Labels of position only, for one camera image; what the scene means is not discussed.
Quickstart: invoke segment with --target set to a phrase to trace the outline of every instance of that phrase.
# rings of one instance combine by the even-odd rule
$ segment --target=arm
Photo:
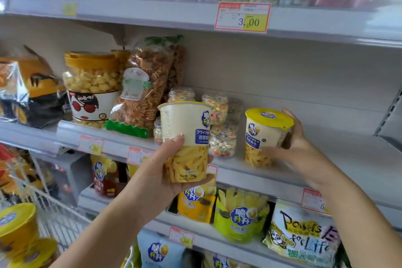
[[[172,183],[163,177],[163,164],[184,143],[179,135],[160,146],[144,162],[126,188],[85,229],[51,268],[119,268],[134,238],[185,189],[205,184]]]
[[[353,268],[400,267],[401,237],[367,194],[304,137],[299,119],[283,112],[295,121],[289,149],[270,147],[266,154],[291,164],[321,192]]]

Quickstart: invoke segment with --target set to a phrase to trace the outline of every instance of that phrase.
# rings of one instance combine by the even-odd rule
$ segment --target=white snack bag
[[[282,256],[332,268],[340,236],[331,216],[278,200],[264,243]]]

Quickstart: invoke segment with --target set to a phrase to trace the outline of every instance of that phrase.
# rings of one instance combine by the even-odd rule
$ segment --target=white shelf
[[[110,202],[111,198],[96,194],[93,188],[81,192],[78,206],[90,212],[100,213]],[[248,244],[232,244],[228,242],[212,225],[199,223],[181,215],[162,212],[147,225],[145,229],[169,236],[170,227],[176,227],[194,234],[194,247],[209,250],[237,261],[256,267],[312,267],[286,259],[269,250],[261,242],[255,240]]]
[[[343,131],[305,127],[306,136],[373,199],[390,223],[402,229],[402,154],[377,137]],[[103,153],[126,162],[129,147],[155,151],[151,140],[126,136],[104,129],[90,128],[60,121],[58,142],[77,149],[80,136],[104,140]],[[237,155],[229,159],[215,158],[216,181],[226,186],[255,191],[300,204],[306,183],[286,164],[254,170],[244,162],[244,145],[238,137]]]
[[[0,121],[0,143],[28,149],[48,156],[56,156],[61,144],[56,139],[57,126],[43,129]]]
[[[76,17],[63,12],[77,3]],[[270,36],[402,47],[402,0],[334,0],[344,9],[271,9]],[[7,13],[191,30],[214,30],[218,5],[148,0],[10,0]]]

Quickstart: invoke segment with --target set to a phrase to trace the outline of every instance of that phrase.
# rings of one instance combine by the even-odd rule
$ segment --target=hand
[[[326,184],[332,171],[340,171],[332,161],[304,137],[303,126],[296,116],[286,108],[282,112],[292,117],[295,125],[291,130],[290,142],[285,140],[283,148],[267,147],[262,151],[272,158],[289,163],[314,189]]]
[[[133,206],[133,214],[141,227],[157,217],[180,192],[206,184],[214,178],[214,175],[208,174],[204,180],[188,183],[175,183],[170,181],[170,177],[164,178],[163,164],[183,144],[183,134],[164,142],[141,164],[126,188],[119,194],[121,199],[129,201]],[[212,160],[213,157],[208,156],[208,163]]]

